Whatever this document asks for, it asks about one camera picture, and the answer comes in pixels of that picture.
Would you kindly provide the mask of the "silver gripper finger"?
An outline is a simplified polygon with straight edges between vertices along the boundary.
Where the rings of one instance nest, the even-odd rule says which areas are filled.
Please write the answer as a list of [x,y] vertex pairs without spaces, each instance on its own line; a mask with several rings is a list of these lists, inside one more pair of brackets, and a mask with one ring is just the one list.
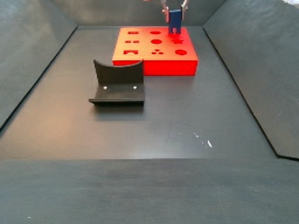
[[164,20],[165,20],[165,23],[168,23],[169,22],[169,8],[167,6],[165,0],[160,0],[160,2],[161,2],[161,6],[163,6]]
[[184,20],[184,14],[185,14],[185,11],[188,10],[188,3],[189,3],[189,0],[183,0],[181,2],[181,20]]

